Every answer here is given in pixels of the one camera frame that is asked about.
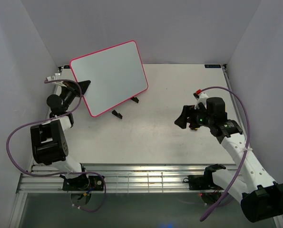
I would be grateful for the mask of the pink framed whiteboard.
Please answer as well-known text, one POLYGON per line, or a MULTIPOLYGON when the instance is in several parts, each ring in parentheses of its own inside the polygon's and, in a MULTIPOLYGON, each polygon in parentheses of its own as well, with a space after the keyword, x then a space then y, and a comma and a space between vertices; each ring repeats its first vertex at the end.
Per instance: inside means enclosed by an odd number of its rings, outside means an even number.
POLYGON ((92 117, 98 117, 148 89, 134 40, 74 58, 69 66, 77 82, 90 81, 84 101, 92 117))

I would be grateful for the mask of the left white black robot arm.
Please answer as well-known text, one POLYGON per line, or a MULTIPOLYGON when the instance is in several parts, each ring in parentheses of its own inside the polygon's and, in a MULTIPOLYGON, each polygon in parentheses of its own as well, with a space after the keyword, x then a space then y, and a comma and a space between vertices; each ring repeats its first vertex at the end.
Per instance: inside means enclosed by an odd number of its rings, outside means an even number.
POLYGON ((73 115, 68 108, 76 97, 84 95, 91 81, 86 80, 74 84, 62 82, 61 93, 50 95, 47 105, 50 107, 50 118, 42 124, 30 128, 33 158, 36 163, 53 166, 63 172, 60 177, 64 180, 63 190, 103 190, 100 177, 85 174, 85 167, 73 160, 69 155, 68 144, 64 131, 73 127, 73 115))

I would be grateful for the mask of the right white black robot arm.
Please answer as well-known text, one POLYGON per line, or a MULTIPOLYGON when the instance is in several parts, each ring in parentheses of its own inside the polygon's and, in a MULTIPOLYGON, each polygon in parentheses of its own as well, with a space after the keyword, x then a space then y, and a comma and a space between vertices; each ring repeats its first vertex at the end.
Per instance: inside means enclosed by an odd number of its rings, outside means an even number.
POLYGON ((235 120, 228 119, 222 98, 200 97, 196 105, 184 105, 175 125, 193 130, 201 126, 209 128, 211 135, 237 165, 234 175, 221 164, 206 167, 206 187, 214 189, 218 186, 227 190, 240 203, 250 222, 283 214, 283 183, 277 183, 260 164, 252 149, 246 146, 243 130, 235 120))

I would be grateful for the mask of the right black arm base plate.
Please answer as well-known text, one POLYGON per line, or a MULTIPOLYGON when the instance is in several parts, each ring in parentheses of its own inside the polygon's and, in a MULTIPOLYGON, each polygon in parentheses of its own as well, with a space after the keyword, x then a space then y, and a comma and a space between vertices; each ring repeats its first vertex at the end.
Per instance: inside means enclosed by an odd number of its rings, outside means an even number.
POLYGON ((220 187, 209 181, 204 175, 188 175, 183 179, 190 190, 220 190, 220 187))

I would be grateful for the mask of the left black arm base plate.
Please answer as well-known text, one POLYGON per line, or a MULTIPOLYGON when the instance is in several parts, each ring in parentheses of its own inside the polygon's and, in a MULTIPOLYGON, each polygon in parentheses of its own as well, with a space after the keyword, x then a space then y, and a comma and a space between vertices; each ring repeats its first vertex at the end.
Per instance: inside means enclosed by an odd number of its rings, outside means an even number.
POLYGON ((102 179, 99 176, 89 176, 89 181, 86 182, 86 185, 82 187, 70 185, 66 180, 63 181, 62 190, 63 191, 88 191, 90 189, 94 191, 103 191, 104 184, 102 179))

